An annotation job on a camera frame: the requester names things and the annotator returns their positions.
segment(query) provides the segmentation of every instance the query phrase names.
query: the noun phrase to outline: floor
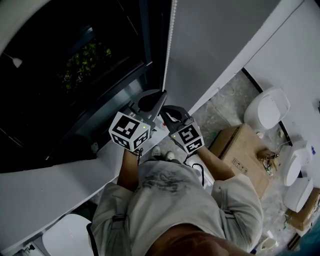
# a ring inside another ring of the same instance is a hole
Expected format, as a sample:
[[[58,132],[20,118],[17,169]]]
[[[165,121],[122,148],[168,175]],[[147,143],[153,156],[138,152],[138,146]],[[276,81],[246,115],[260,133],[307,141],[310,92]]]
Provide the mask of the floor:
[[[216,95],[199,108],[192,116],[200,127],[205,146],[211,145],[220,130],[242,124],[246,108],[258,94],[258,90],[240,71]],[[280,151],[281,145],[287,142],[279,125],[264,132],[263,140],[269,149],[275,152]],[[175,158],[181,163],[187,156],[168,136],[158,145],[163,153],[173,151]],[[150,154],[151,152],[144,155],[140,162],[146,161]],[[286,221],[284,213],[287,208],[283,204],[283,197],[286,190],[287,187],[283,185],[276,172],[271,177],[270,185],[261,200],[264,211],[261,240],[271,234],[278,242],[278,247],[268,255],[276,255],[285,250],[295,233],[293,228],[290,226],[285,228],[284,225]]]

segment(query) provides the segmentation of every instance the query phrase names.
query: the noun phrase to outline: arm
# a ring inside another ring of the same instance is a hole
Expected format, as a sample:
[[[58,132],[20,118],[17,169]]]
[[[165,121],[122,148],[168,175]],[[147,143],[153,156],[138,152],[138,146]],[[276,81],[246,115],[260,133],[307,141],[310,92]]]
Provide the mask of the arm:
[[[250,252],[263,229],[263,210],[250,179],[238,174],[225,181],[216,180],[211,195],[222,209],[225,238]]]
[[[211,153],[205,146],[199,148],[197,154],[204,162],[215,181],[225,181],[235,176],[230,167]]]
[[[117,185],[134,192],[138,184],[138,157],[125,149]]]

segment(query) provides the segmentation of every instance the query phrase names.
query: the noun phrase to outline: white round object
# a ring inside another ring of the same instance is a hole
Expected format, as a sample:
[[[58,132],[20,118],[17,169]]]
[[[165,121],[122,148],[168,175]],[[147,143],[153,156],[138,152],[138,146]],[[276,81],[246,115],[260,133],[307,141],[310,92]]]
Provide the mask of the white round object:
[[[297,178],[284,195],[284,205],[294,212],[300,212],[313,188],[312,178]]]
[[[290,102],[281,88],[271,87],[259,94],[244,112],[243,120],[255,132],[274,127],[286,116]]]
[[[268,251],[268,250],[272,249],[273,247],[275,247],[276,245],[277,245],[277,241],[276,240],[274,240],[274,239],[272,239],[270,237],[267,237],[255,249],[256,250],[256,255],[259,255],[262,252]]]
[[[258,119],[265,130],[274,127],[280,120],[280,111],[270,95],[263,97],[258,106]]]
[[[291,186],[301,171],[300,158],[294,154],[287,160],[286,164],[282,166],[282,177],[285,186]]]
[[[68,214],[42,236],[42,242],[51,256],[93,256],[86,218]]]

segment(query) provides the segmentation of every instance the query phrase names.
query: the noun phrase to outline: fiducial marker cube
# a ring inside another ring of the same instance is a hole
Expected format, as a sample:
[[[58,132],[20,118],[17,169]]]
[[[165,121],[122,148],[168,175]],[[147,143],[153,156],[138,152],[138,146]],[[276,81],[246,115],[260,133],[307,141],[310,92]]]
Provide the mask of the fiducial marker cube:
[[[195,121],[171,134],[170,137],[180,144],[188,155],[205,144],[199,126]]]
[[[118,112],[109,128],[114,143],[133,152],[150,137],[150,125]]]

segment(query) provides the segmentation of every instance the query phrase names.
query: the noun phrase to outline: white dome object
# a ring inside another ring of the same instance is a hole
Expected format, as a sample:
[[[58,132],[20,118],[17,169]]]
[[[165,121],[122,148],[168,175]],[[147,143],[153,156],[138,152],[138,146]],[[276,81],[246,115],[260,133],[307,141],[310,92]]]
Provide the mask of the white dome object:
[[[311,144],[299,140],[293,146],[283,146],[279,153],[279,170],[285,186],[291,186],[297,179],[301,167],[312,161]]]
[[[272,249],[276,245],[277,245],[277,241],[276,240],[274,240],[274,239],[272,239],[270,237],[267,237],[255,249],[256,250],[256,254],[255,255],[262,254],[263,252]]]
[[[94,256],[86,218],[68,214],[42,235],[42,242],[51,256]]]
[[[258,105],[258,118],[260,124],[269,130],[280,120],[280,111],[274,99],[270,95],[263,97]]]
[[[12,59],[12,62],[13,62],[13,64],[15,65],[15,67],[18,69],[20,66],[21,66],[21,64],[22,64],[22,60],[21,59],[19,59],[19,58],[13,58]]]
[[[284,195],[284,205],[296,213],[300,212],[313,188],[312,178],[297,178]]]
[[[290,102],[281,88],[272,87],[259,94],[247,107],[244,122],[255,132],[269,130],[288,113]]]

